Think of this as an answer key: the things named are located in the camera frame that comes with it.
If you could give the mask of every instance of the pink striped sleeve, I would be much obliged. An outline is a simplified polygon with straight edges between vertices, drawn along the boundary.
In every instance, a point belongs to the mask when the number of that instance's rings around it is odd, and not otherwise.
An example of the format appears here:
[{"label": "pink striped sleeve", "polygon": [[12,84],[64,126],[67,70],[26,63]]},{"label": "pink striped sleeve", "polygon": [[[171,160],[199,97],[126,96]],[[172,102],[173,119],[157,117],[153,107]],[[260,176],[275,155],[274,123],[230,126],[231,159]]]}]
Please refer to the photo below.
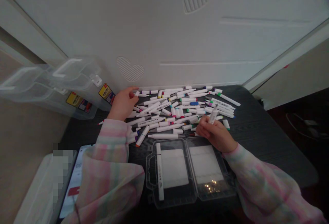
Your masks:
[{"label": "pink striped sleeve", "polygon": [[327,223],[306,202],[296,181],[278,167],[260,161],[241,145],[224,158],[237,177],[245,214],[256,223]]},{"label": "pink striped sleeve", "polygon": [[[81,223],[119,223],[139,203],[144,170],[127,163],[129,131],[125,122],[105,119],[96,144],[85,151],[76,201]],[[78,223],[77,214],[70,214],[63,223]]]}]

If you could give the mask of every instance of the plastic storage box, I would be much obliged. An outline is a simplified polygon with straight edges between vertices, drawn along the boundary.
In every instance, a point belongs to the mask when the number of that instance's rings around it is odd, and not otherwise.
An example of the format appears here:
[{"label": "plastic storage box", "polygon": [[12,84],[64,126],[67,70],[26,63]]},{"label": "plastic storage box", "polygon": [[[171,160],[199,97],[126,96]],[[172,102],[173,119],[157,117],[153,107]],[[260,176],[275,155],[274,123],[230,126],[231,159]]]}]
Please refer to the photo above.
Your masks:
[{"label": "plastic storage box", "polygon": [[18,69],[0,84],[0,96],[14,102],[27,102],[76,118],[93,119],[97,107],[48,79],[49,65]]},{"label": "plastic storage box", "polygon": [[[163,201],[159,200],[157,143],[161,144]],[[151,150],[146,157],[146,187],[158,209],[194,203],[197,198],[207,201],[236,195],[220,152],[206,139],[157,140]]]},{"label": "plastic storage box", "polygon": [[110,111],[115,94],[108,86],[106,72],[90,57],[71,58],[52,71],[58,86],[85,97],[103,111]]}]

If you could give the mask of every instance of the black table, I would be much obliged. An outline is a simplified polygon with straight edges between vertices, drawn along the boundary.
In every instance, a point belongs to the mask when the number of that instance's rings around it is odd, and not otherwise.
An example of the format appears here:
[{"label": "black table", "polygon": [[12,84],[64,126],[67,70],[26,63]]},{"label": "black table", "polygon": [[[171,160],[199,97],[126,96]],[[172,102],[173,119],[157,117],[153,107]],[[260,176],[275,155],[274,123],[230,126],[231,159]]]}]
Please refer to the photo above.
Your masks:
[{"label": "black table", "polygon": [[[260,160],[274,164],[288,173],[301,188],[313,185],[318,181],[318,175],[313,165],[248,90],[239,85],[218,88],[223,90],[224,95],[241,103],[241,106],[236,107],[234,112],[236,118],[227,118],[231,127],[230,133],[237,142]],[[218,96],[214,98],[227,102]],[[149,100],[149,98],[141,97],[139,102],[146,100]],[[83,121],[72,118],[59,144],[59,149],[78,150],[80,146],[95,143],[101,129],[101,126],[97,124],[105,119],[107,114],[107,112],[98,110],[93,120]],[[136,148],[134,143],[130,144],[128,162],[142,165],[145,170],[145,158],[150,153],[147,148],[153,142],[154,139],[146,138],[140,148]],[[178,216],[184,213],[185,217],[188,216],[189,219],[193,220],[200,217],[200,215],[205,216],[219,211],[223,212],[240,206],[239,199],[236,196],[206,202],[197,200],[195,204],[157,210],[154,205],[148,203],[149,194],[150,191],[144,186],[138,211],[139,217],[149,218],[156,215],[157,219],[164,218],[177,221]]]}]

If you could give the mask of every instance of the heart pattern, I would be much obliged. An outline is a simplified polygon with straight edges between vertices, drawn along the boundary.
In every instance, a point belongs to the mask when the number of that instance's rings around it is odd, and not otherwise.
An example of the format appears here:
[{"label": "heart pattern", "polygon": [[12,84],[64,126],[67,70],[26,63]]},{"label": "heart pattern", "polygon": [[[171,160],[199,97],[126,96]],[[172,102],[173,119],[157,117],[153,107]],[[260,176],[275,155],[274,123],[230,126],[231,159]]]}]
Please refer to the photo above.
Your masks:
[{"label": "heart pattern", "polygon": [[130,61],[125,57],[118,57],[117,64],[123,77],[128,82],[136,82],[144,75],[144,67],[138,64],[131,66]]}]

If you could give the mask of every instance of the hand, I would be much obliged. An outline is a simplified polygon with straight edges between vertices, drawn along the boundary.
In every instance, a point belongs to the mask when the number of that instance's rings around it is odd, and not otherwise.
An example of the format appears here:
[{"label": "hand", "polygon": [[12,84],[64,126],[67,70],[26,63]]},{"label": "hand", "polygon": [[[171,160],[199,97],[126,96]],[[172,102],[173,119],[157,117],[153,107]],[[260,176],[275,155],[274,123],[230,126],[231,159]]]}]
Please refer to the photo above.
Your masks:
[{"label": "hand", "polygon": [[137,89],[138,87],[128,87],[120,91],[114,98],[111,111],[107,118],[124,121],[138,101],[138,97],[133,93],[133,90]]},{"label": "hand", "polygon": [[229,153],[236,149],[237,142],[225,126],[215,120],[214,124],[208,123],[208,116],[203,116],[196,128],[196,133],[204,138],[207,138],[209,142],[222,153]]}]

